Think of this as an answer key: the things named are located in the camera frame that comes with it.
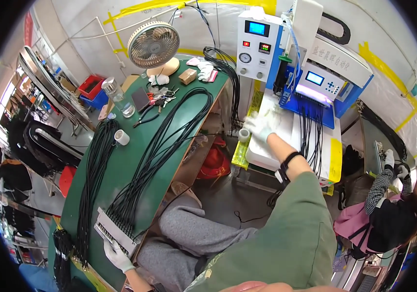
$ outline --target white tape roll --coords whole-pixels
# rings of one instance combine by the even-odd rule
[[[247,141],[247,139],[249,139],[249,135],[251,134],[251,132],[249,132],[248,129],[242,128],[241,130],[239,130],[238,132],[238,140],[241,143],[244,143]]]
[[[126,132],[124,132],[123,130],[118,130],[116,131],[116,133],[114,134],[114,139],[121,145],[127,145],[127,143],[129,143],[129,135],[126,134]]]

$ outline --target blue lcd screen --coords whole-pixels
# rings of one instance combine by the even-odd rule
[[[244,26],[244,32],[246,33],[268,37],[269,31],[270,31],[270,25],[268,24],[246,20],[246,23]]]
[[[249,32],[264,35],[265,32],[265,24],[251,22],[249,23]]]
[[[308,72],[306,75],[306,80],[311,81],[312,83],[315,83],[317,85],[322,85],[322,82],[324,81],[324,77],[317,75],[316,73],[312,73],[311,71]]]

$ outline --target red banner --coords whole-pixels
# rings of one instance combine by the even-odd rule
[[[32,46],[33,20],[30,11],[25,15],[25,23],[23,26],[25,45]]]

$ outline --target human hand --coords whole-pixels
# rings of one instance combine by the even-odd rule
[[[267,137],[273,133],[268,120],[258,117],[257,112],[253,112],[250,117],[245,118],[243,128],[249,130],[253,137],[264,143],[267,143]]]
[[[135,269],[134,265],[127,257],[127,255],[121,250],[118,243],[113,241],[113,248],[107,239],[103,242],[103,247],[105,249],[106,257],[109,259],[110,262],[113,263],[118,269],[120,269],[123,273]]]
[[[397,174],[397,177],[402,179],[406,178],[408,175],[408,169],[403,165],[399,166],[398,169],[400,170],[400,173]]]
[[[392,149],[388,149],[385,152],[385,165],[390,165],[392,168],[394,168],[394,152],[392,151]]]

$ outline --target glass water bottle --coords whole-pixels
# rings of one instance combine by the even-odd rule
[[[125,118],[130,118],[134,114],[135,107],[132,105],[131,101],[124,100],[124,92],[114,77],[109,77],[103,81],[101,89],[103,89]]]

